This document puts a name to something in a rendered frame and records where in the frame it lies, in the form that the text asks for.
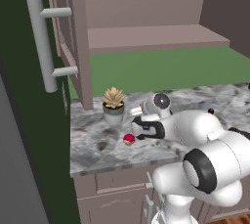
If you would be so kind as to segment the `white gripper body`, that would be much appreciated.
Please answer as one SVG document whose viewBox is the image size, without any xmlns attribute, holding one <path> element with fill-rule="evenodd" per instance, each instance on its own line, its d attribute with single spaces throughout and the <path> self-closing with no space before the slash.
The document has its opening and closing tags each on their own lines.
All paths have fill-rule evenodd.
<svg viewBox="0 0 250 224">
<path fill-rule="evenodd" d="M 142 114 L 143 114 L 143 107 L 142 106 L 138 106 L 138 107 L 130 109 L 131 116 L 137 116 L 137 115 L 142 115 Z"/>
</svg>

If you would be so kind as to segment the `brown base cabinet door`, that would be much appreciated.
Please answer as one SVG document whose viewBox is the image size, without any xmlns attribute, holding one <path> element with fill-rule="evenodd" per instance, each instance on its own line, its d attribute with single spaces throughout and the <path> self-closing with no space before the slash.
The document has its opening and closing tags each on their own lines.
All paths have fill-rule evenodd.
<svg viewBox="0 0 250 224">
<path fill-rule="evenodd" d="M 78 202 L 81 224 L 141 224 L 141 194 L 117 194 Z"/>
</svg>

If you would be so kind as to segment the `succulent plant in grey pot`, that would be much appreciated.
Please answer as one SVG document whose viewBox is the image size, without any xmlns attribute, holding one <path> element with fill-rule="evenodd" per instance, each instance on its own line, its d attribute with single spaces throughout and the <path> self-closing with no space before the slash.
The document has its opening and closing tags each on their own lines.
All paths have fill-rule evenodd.
<svg viewBox="0 0 250 224">
<path fill-rule="evenodd" d="M 118 125 L 123 120 L 125 95 L 115 87 L 107 88 L 103 97 L 104 120 L 110 125 Z"/>
</svg>

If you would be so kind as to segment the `small red and yellow cupcake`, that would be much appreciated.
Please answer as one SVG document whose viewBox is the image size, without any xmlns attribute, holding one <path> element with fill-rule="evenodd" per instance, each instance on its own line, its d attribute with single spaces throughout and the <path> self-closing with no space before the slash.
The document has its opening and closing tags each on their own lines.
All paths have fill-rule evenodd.
<svg viewBox="0 0 250 224">
<path fill-rule="evenodd" d="M 133 134 L 126 134 L 123 137 L 123 142 L 127 145 L 127 146 L 131 146 L 135 143 L 135 136 Z"/>
</svg>

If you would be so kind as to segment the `brown drawer front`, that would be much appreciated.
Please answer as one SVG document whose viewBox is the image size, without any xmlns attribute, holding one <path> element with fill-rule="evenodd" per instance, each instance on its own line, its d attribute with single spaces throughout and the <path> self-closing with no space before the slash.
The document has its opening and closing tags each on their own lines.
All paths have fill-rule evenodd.
<svg viewBox="0 0 250 224">
<path fill-rule="evenodd" d="M 115 170 L 96 175 L 97 194 L 139 188 L 147 181 L 147 168 Z"/>
</svg>

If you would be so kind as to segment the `brown wall cabinet shelf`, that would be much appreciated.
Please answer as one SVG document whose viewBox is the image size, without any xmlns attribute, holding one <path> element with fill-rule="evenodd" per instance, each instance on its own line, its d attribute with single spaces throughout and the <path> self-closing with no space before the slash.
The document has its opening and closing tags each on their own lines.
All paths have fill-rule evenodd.
<svg viewBox="0 0 250 224">
<path fill-rule="evenodd" d="M 91 28 L 91 54 L 229 46 L 224 36 L 200 25 Z"/>
</svg>

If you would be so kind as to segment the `brown wall cabinet door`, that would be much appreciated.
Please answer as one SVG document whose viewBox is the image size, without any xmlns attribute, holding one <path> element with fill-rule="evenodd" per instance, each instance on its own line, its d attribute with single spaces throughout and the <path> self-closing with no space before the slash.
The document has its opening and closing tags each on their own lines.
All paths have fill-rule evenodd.
<svg viewBox="0 0 250 224">
<path fill-rule="evenodd" d="M 68 17 L 52 19 L 57 53 L 66 67 L 77 67 L 70 79 L 85 110 L 93 108 L 92 76 L 85 0 L 49 0 L 50 7 L 69 8 Z"/>
</svg>

